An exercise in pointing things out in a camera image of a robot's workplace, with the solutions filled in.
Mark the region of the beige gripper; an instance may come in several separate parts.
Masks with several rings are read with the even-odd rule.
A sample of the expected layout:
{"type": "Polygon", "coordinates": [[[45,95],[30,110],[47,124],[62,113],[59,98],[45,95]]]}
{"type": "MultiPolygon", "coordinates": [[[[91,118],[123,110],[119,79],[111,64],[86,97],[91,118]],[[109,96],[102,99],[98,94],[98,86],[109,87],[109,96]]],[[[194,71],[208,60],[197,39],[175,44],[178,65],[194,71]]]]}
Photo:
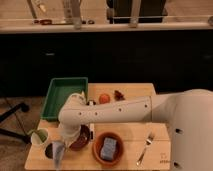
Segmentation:
{"type": "Polygon", "coordinates": [[[69,148],[80,136],[80,129],[72,129],[71,131],[63,130],[61,136],[65,146],[69,148]]]}

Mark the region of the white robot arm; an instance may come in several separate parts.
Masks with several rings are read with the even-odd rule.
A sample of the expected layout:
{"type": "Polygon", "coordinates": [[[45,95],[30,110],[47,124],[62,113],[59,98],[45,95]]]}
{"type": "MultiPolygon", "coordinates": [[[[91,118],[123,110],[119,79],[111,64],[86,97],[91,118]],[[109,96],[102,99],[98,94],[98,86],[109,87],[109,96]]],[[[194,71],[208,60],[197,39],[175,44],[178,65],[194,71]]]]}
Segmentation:
{"type": "Polygon", "coordinates": [[[169,125],[171,171],[213,171],[213,91],[193,89],[87,106],[69,97],[58,116],[61,135],[88,123],[153,122],[169,125]]]}

